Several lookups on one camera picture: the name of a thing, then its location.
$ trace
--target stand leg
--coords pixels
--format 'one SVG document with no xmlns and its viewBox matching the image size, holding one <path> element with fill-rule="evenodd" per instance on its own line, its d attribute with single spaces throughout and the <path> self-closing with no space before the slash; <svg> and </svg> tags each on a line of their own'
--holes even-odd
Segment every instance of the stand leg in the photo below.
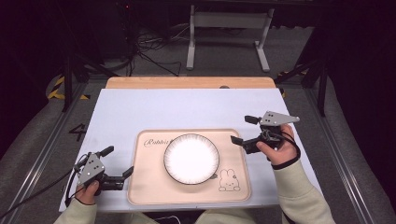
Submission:
<svg viewBox="0 0 396 224">
<path fill-rule="evenodd" d="M 318 93 L 318 109 L 322 117 L 325 117 L 324 100 L 326 95 L 326 85 L 327 85 L 327 70 L 326 68 L 321 67 L 319 93 Z"/>
<path fill-rule="evenodd" d="M 309 67 L 308 72 L 301 81 L 301 85 L 304 88 L 312 88 L 315 82 L 320 78 L 325 64 L 322 60 L 317 61 L 315 64 Z"/>
<path fill-rule="evenodd" d="M 281 76 L 281 77 L 277 77 L 277 78 L 274 80 L 274 82 L 275 82 L 275 84 L 280 84 L 280 83 L 282 83 L 283 81 L 285 81 L 285 80 L 287 80 L 287 79 L 289 79 L 289 78 L 291 78 L 291 77 L 294 77 L 294 76 L 296 76 L 297 74 L 300 74 L 300 73 L 303 72 L 304 70 L 306 70 L 306 69 L 308 69 L 308 68 L 311 68 L 311 67 L 312 67 L 314 64 L 316 64 L 317 62 L 318 62 L 318 61 L 313 61 L 313 62 L 311 62 L 311 63 L 307 63 L 307 64 L 304 64 L 304 65 L 301 65 L 301 66 L 299 66 L 299 67 L 297 67 L 297 68 L 295 68 L 295 69 L 289 71 L 286 75 Z"/>
<path fill-rule="evenodd" d="M 70 57 L 64 59 L 64 109 L 66 112 L 73 101 L 72 93 L 72 64 Z"/>
<path fill-rule="evenodd" d="M 267 16 L 264 21 L 264 25 L 262 26 L 262 39 L 260 40 L 260 42 L 255 41 L 255 47 L 257 50 L 257 54 L 259 55 L 263 72 L 270 71 L 270 66 L 268 65 L 267 58 L 265 57 L 264 50 L 262 49 L 262 47 L 264 46 L 265 39 L 267 38 L 268 30 L 270 28 L 273 15 L 274 15 L 274 9 L 271 8 L 267 13 Z"/>
<path fill-rule="evenodd" d="M 92 66 L 94 69 L 98 70 L 99 72 L 105 74 L 108 77 L 118 77 L 119 75 L 112 73 L 110 71 L 108 71 L 106 68 L 104 68 L 103 66 L 94 63 L 93 61 L 91 61 L 90 59 L 79 55 L 79 54 L 75 54 L 76 58 L 79 59 L 80 61 L 84 62 L 85 64 L 88 64 L 90 66 Z"/>
<path fill-rule="evenodd" d="M 194 14 L 195 7 L 191 6 L 191 14 L 190 14 L 190 44 L 189 44 L 189 53 L 187 55 L 187 70 L 192 70 L 194 68 L 194 55 L 195 55 L 195 39 L 194 39 Z"/>
</svg>

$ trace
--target hand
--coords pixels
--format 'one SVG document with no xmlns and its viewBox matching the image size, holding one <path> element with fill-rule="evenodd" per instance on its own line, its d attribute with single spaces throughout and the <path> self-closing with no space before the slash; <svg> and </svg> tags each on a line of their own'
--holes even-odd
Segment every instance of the hand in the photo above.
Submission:
<svg viewBox="0 0 396 224">
<path fill-rule="evenodd" d="M 294 138 L 293 130 L 288 124 L 283 124 L 280 126 L 280 131 L 284 137 L 289 138 L 290 136 Z M 279 165 L 286 161 L 290 161 L 297 156 L 296 148 L 288 141 L 283 141 L 282 146 L 278 150 L 274 150 L 273 148 L 269 147 L 264 142 L 258 142 L 256 144 L 257 148 L 264 153 L 268 159 L 270 159 L 273 165 Z"/>
<path fill-rule="evenodd" d="M 84 188 L 83 185 L 78 185 L 76 199 L 87 205 L 95 204 L 94 194 L 98 188 L 99 182 L 97 180 L 93 181 L 87 188 Z"/>
</svg>

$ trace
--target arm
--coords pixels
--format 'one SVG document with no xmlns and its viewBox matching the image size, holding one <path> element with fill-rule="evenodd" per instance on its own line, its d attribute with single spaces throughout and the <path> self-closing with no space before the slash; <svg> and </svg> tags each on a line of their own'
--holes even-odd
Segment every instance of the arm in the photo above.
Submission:
<svg viewBox="0 0 396 224">
<path fill-rule="evenodd" d="M 285 137 L 293 137 L 289 125 L 282 125 L 281 131 Z M 285 141 L 279 150 L 273 150 L 263 142 L 257 143 L 257 147 L 273 165 L 279 204 L 284 213 L 283 223 L 334 223 L 329 205 L 309 182 L 291 143 Z"/>
<path fill-rule="evenodd" d="M 55 224 L 93 224 L 97 210 L 94 194 L 98 188 L 97 181 L 93 181 L 86 189 L 78 186 L 76 199 L 56 219 Z"/>
</svg>

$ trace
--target metal stand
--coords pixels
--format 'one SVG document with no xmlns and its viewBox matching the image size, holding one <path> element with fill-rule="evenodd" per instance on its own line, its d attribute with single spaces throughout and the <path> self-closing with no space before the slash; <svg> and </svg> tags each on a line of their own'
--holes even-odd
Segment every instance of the metal stand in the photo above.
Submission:
<svg viewBox="0 0 396 224">
<path fill-rule="evenodd" d="M 308 69 L 308 72 L 306 73 L 305 77 L 301 81 L 301 84 L 303 88 L 312 88 L 315 84 L 315 82 L 320 78 L 319 81 L 319 92 L 318 92 L 318 110 L 320 112 L 320 115 L 322 117 L 325 117 L 324 114 L 324 100 L 325 100 L 325 94 L 326 94 L 326 84 L 327 84 L 327 69 L 325 67 L 325 62 L 324 60 L 317 60 L 313 61 L 304 65 L 300 65 L 293 70 L 289 71 L 287 74 L 277 77 L 274 82 L 275 84 L 280 84 L 283 81 L 294 77 L 301 72 L 305 71 Z"/>
<path fill-rule="evenodd" d="M 262 71 L 269 72 L 270 67 L 262 47 L 267 37 L 273 14 L 273 8 L 269 9 L 268 13 L 221 13 L 195 12 L 195 7 L 191 6 L 190 44 L 189 53 L 187 55 L 187 70 L 192 70 L 194 67 L 195 27 L 226 27 L 262 29 L 262 38 L 260 41 L 255 41 L 255 48 L 262 65 Z"/>
<path fill-rule="evenodd" d="M 108 77 L 118 77 L 119 75 L 108 71 L 102 65 L 94 63 L 85 56 L 79 54 L 72 54 L 66 56 L 64 59 L 64 109 L 63 112 L 67 111 L 69 106 L 73 102 L 73 75 L 75 75 L 78 82 L 87 82 L 90 77 L 88 72 L 83 67 L 87 64 L 97 71 L 105 74 Z"/>
</svg>

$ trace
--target beige placemat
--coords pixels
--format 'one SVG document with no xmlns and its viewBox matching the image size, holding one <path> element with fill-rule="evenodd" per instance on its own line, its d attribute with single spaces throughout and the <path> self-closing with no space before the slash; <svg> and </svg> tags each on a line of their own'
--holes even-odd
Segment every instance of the beige placemat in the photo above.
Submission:
<svg viewBox="0 0 396 224">
<path fill-rule="evenodd" d="M 219 151 L 219 168 L 213 178 L 198 185 L 185 185 L 165 170 L 163 153 L 182 134 L 196 133 L 208 138 Z M 134 204 L 239 202 L 250 196 L 245 151 L 231 142 L 232 129 L 147 130 L 136 141 L 134 173 L 128 200 Z"/>
</svg>

